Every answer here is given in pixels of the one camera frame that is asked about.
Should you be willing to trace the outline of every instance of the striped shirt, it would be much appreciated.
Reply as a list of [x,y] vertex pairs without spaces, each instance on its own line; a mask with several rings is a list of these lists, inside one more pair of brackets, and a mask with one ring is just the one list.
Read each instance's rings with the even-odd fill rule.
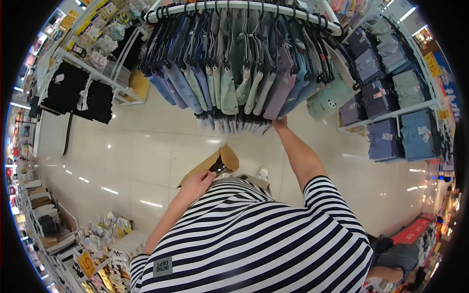
[[325,176],[303,200],[293,208],[245,180],[214,181],[131,261],[131,292],[358,292],[372,256],[364,229]]

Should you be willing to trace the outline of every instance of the ceiling light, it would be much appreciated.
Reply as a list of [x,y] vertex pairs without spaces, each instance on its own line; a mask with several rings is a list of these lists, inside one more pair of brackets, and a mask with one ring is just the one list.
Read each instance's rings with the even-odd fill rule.
[[109,189],[109,188],[106,188],[106,187],[102,187],[102,186],[101,186],[101,189],[104,189],[105,191],[112,192],[112,193],[114,193],[114,194],[119,194],[119,192],[117,192],[117,191],[114,191],[114,190],[111,190],[111,189]]
[[20,107],[20,108],[23,108],[23,109],[27,109],[27,110],[31,110],[31,107],[23,106],[22,104],[17,104],[17,103],[11,102],[10,105],[12,105],[12,106],[17,106],[17,107]]
[[411,8],[406,14],[404,14],[404,16],[401,17],[399,20],[400,20],[400,21],[403,21],[404,19],[406,19],[407,16],[409,16],[412,12],[414,12],[416,8],[417,8],[417,7],[415,7],[415,6],[412,7],[412,8]]
[[147,204],[147,205],[152,205],[152,206],[158,207],[158,208],[162,208],[162,207],[163,207],[161,204],[151,203],[151,202],[147,202],[147,201],[143,201],[143,200],[141,200],[140,202],[141,202],[141,203],[145,203],[145,204]]

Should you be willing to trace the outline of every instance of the hand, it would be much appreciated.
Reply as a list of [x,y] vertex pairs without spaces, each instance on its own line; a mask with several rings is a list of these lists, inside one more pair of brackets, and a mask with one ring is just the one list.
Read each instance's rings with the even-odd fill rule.
[[280,120],[274,119],[272,120],[272,126],[275,128],[275,130],[283,127],[287,127],[287,117],[283,117]]
[[217,177],[217,173],[208,170],[202,170],[190,176],[182,184],[181,190],[176,195],[175,199],[182,201],[189,207],[207,192],[208,187],[215,177]]

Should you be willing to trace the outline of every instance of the white rack rail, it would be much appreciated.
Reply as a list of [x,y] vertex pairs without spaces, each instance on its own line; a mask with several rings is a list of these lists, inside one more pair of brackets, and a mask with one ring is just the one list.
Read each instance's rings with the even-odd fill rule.
[[[150,13],[147,13],[145,15],[144,19],[146,19],[146,17],[148,16],[148,21],[149,22],[156,23],[158,21],[158,19],[156,18],[156,12],[155,11],[158,7],[163,6],[163,1],[164,0],[157,0],[155,2],[155,4],[153,4],[153,6],[150,8]],[[261,11],[264,9],[265,12],[277,13],[277,5],[270,4],[270,3],[262,4],[261,2],[254,2],[254,1],[249,1],[249,2],[248,1],[230,1],[230,0],[228,0],[228,1],[227,0],[207,1],[207,2],[200,1],[200,2],[197,3],[197,9],[205,9],[205,8],[214,9],[215,8],[215,2],[217,4],[218,9],[228,8],[228,6],[230,8],[244,8],[244,9],[247,9],[248,5],[249,5],[249,9],[256,9],[256,10],[261,10]],[[329,6],[329,4],[327,3],[327,1],[320,0],[318,2],[318,4],[319,3],[321,3],[320,10],[321,11],[322,10],[326,11],[328,16],[330,17],[330,19],[333,20],[333,22],[338,22],[338,21],[336,21],[337,17],[333,13],[333,11],[332,11],[331,7]],[[196,9],[195,8],[195,3],[190,3],[186,6],[186,11],[193,11],[195,9]],[[184,4],[172,6],[167,11],[168,11],[169,14],[184,12]],[[293,14],[294,14],[292,8],[288,8],[288,7],[285,7],[285,6],[278,6],[278,12],[280,14],[290,15],[290,16],[293,16]],[[296,16],[296,18],[301,18],[301,19],[305,19],[305,20],[307,19],[306,13],[301,11],[301,10],[298,10],[298,9],[296,9],[296,11],[295,11],[295,16]],[[315,23],[315,24],[319,23],[318,17],[314,16],[314,15],[311,15],[311,14],[309,15],[309,20],[310,20],[310,22]],[[342,34],[341,29],[338,25],[334,24],[333,22],[328,22],[327,28],[332,31],[333,36],[340,36]]]

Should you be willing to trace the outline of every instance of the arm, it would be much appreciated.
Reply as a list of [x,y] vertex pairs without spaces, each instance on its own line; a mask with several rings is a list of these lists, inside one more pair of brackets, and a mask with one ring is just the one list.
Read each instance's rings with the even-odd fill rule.
[[318,155],[287,127],[287,118],[272,120],[272,126],[282,140],[288,160],[292,166],[301,192],[306,183],[317,175],[326,175],[325,168]]
[[163,218],[159,221],[155,230],[148,236],[145,253],[151,255],[158,242],[182,217],[187,208],[205,194],[217,174],[203,170],[186,179],[181,190],[169,204]]
[[366,277],[367,278],[378,277],[378,278],[383,278],[384,280],[387,280],[388,282],[391,282],[391,283],[397,283],[402,280],[402,277],[404,277],[404,272],[402,271],[401,268],[392,269],[392,268],[387,268],[387,267],[382,267],[382,266],[376,266],[370,269]]

